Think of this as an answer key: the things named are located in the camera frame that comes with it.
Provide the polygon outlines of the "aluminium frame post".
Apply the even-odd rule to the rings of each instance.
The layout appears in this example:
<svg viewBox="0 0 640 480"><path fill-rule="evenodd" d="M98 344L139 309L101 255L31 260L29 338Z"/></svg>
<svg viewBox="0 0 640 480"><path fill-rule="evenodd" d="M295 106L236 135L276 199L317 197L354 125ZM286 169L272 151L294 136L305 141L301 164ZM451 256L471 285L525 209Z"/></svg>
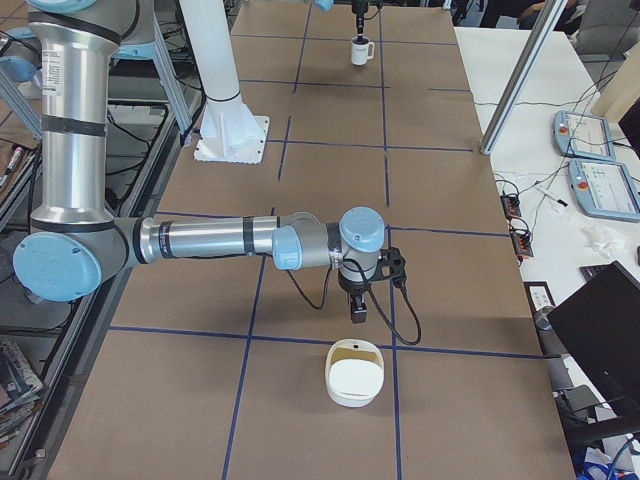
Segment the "aluminium frame post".
<svg viewBox="0 0 640 480"><path fill-rule="evenodd" d="M490 155L506 126L507 120L515 107L518 97L541 54L543 47L554 31L567 2L561 0L545 1L536 23L531 30L514 70L506 84L500 101L491 117L484 133L480 152Z"/></svg>

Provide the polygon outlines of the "black computer monitor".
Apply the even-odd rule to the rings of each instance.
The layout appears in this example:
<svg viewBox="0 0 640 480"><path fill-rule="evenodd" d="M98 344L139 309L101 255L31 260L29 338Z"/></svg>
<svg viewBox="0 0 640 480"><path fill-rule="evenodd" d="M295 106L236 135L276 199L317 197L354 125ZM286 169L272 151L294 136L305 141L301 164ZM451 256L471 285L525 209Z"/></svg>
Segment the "black computer monitor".
<svg viewBox="0 0 640 480"><path fill-rule="evenodd" d="M552 330L618 415L639 411L639 281L617 261L548 314Z"/></svg>

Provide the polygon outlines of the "black white marker pen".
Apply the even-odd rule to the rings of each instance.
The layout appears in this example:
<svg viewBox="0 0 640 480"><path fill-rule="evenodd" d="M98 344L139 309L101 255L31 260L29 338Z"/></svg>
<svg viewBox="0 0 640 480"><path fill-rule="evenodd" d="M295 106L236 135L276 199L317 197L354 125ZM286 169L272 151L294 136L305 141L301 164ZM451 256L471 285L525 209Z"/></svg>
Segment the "black white marker pen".
<svg viewBox="0 0 640 480"><path fill-rule="evenodd" d="M549 198L552 202L561 205L563 208L566 208L568 206L568 203L566 201L553 194L548 188L540 184L535 185L534 188L539 191L544 197Z"/></svg>

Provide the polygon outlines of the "white mug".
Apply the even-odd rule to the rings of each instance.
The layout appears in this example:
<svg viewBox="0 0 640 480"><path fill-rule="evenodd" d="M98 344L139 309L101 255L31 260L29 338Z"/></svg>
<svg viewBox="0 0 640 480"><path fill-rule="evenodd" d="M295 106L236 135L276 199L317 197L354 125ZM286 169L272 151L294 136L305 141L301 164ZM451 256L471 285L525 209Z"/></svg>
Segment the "white mug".
<svg viewBox="0 0 640 480"><path fill-rule="evenodd" d="M351 39L350 61L354 66L364 66L374 58L375 43L365 36Z"/></svg>

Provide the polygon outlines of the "crumpled white tissue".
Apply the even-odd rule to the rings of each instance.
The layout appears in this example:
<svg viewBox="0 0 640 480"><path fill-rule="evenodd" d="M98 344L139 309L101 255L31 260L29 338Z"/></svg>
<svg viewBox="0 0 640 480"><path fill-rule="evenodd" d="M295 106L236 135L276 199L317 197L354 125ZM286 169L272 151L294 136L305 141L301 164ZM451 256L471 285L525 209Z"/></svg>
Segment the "crumpled white tissue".
<svg viewBox="0 0 640 480"><path fill-rule="evenodd" d="M626 240L616 230L606 226L591 225L581 228L587 245L604 259L613 259L626 246Z"/></svg>

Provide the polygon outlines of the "teach pendant tablet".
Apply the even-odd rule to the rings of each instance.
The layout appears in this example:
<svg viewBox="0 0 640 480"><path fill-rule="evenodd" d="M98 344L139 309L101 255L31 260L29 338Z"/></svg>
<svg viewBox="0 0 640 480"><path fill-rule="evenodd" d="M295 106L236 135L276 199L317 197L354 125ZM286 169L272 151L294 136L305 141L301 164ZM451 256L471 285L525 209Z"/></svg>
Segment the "teach pendant tablet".
<svg viewBox="0 0 640 480"><path fill-rule="evenodd" d="M574 158L569 162L568 173L575 199L585 215L639 222L639 193L624 164Z"/></svg>
<svg viewBox="0 0 640 480"><path fill-rule="evenodd" d="M559 111L554 115L552 133L562 155L616 160L609 122L604 117Z"/></svg>

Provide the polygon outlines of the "upper teach pendant tablet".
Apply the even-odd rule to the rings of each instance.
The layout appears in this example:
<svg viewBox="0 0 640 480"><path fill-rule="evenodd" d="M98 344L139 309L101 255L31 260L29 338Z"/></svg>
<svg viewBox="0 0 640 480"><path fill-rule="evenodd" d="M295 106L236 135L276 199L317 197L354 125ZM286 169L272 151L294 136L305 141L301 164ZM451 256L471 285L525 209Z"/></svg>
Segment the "upper teach pendant tablet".
<svg viewBox="0 0 640 480"><path fill-rule="evenodd" d="M554 115L552 133L562 155L616 160L609 122L604 117L559 111Z"/></svg>

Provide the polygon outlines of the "stack of books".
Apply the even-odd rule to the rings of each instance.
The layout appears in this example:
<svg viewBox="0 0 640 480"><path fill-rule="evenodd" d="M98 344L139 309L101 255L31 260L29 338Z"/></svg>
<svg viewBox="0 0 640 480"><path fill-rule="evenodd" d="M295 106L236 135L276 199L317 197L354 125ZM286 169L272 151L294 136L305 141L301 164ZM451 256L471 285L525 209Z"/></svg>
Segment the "stack of books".
<svg viewBox="0 0 640 480"><path fill-rule="evenodd" d="M20 347L1 338L1 447L20 433L20 425L41 405L44 384Z"/></svg>

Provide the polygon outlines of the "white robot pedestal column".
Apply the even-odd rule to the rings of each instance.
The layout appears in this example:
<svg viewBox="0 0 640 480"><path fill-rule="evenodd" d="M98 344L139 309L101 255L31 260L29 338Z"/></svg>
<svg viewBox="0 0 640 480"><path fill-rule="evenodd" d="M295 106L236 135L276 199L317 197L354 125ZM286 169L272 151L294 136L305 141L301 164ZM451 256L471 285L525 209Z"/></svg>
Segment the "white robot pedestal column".
<svg viewBox="0 0 640 480"><path fill-rule="evenodd" d="M206 106L194 158L203 162L258 164L270 119L244 103L222 1L180 2Z"/></svg>

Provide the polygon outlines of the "lower teach pendant tablet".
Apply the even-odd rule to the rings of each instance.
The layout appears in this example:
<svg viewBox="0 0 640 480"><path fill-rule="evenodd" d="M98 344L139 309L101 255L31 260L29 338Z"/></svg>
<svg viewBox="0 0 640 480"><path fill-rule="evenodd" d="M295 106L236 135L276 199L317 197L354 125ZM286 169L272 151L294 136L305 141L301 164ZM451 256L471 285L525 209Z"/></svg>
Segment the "lower teach pendant tablet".
<svg viewBox="0 0 640 480"><path fill-rule="evenodd" d="M569 162L568 173L575 199L585 215L639 222L639 193L624 164L574 158Z"/></svg>

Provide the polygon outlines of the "orange black usb hub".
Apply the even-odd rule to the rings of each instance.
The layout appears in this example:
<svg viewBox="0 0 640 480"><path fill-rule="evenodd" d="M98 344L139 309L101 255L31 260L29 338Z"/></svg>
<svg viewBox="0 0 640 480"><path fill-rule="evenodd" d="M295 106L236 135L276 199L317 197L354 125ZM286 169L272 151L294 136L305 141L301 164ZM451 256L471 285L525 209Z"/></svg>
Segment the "orange black usb hub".
<svg viewBox="0 0 640 480"><path fill-rule="evenodd" d="M501 205L506 219L521 217L520 200L516 194L503 194L500 196Z"/></svg>

